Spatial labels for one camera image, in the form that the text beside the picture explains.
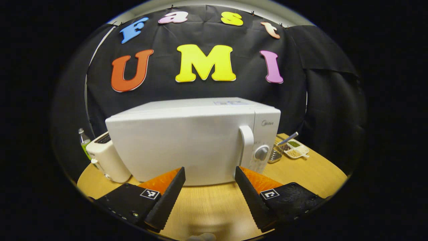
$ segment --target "white wall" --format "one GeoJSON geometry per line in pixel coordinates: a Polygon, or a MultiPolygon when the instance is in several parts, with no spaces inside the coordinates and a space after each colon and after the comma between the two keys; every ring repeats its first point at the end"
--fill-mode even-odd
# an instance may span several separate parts
{"type": "Polygon", "coordinates": [[[113,23],[114,21],[117,21],[117,23],[120,23],[120,21],[125,22],[150,12],[170,8],[172,4],[174,6],[203,4],[225,6],[246,12],[254,11],[255,15],[266,18],[278,24],[282,23],[283,26],[291,27],[295,25],[314,25],[303,16],[300,16],[298,13],[286,8],[283,5],[269,0],[151,0],[130,9],[128,12],[126,12],[130,14],[122,14],[117,18],[109,21],[109,23],[113,23]]]}

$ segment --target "glass bottle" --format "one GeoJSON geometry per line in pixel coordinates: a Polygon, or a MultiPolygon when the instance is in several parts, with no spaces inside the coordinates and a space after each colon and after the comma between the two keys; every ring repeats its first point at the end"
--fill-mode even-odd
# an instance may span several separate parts
{"type": "Polygon", "coordinates": [[[91,142],[91,139],[85,134],[85,131],[83,128],[79,129],[79,136],[80,136],[80,145],[82,146],[83,151],[85,152],[86,156],[91,160],[92,158],[89,156],[88,152],[86,151],[86,146],[91,142]]]}

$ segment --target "microwave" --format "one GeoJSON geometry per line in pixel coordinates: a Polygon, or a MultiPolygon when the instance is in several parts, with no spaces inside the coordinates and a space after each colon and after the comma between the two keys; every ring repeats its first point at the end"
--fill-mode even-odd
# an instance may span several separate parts
{"type": "Polygon", "coordinates": [[[106,119],[120,159],[140,182],[184,167],[185,186],[235,180],[236,166],[262,173],[281,111],[242,98],[149,102],[106,119]]]}

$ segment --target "round table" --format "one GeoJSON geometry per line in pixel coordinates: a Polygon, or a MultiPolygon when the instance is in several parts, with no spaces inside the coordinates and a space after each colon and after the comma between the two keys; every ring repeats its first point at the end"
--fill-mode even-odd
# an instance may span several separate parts
{"type": "MultiPolygon", "coordinates": [[[[279,134],[283,139],[286,134],[279,134]]],[[[309,148],[310,156],[291,159],[283,156],[276,163],[268,163],[263,175],[282,184],[296,182],[311,192],[326,198],[335,194],[347,180],[347,176],[333,163],[309,148]]],[[[127,181],[140,184],[133,176],[127,181]]],[[[120,183],[106,179],[92,164],[83,171],[77,187],[83,194],[98,199],[120,183]]],[[[177,240],[191,235],[209,232],[217,240],[245,240],[262,235],[251,216],[236,182],[186,187],[175,202],[165,228],[160,234],[177,240]]]]}

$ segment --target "letter m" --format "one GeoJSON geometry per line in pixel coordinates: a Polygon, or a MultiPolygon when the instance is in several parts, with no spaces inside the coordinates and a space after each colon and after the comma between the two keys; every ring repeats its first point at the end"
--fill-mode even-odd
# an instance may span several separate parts
{"type": "Polygon", "coordinates": [[[234,81],[236,75],[232,72],[230,63],[231,47],[226,45],[216,45],[212,48],[208,56],[194,44],[178,46],[177,50],[181,52],[180,74],[175,77],[177,82],[191,82],[196,79],[192,73],[192,65],[195,67],[202,80],[206,80],[212,67],[214,73],[211,75],[215,81],[234,81]]]}

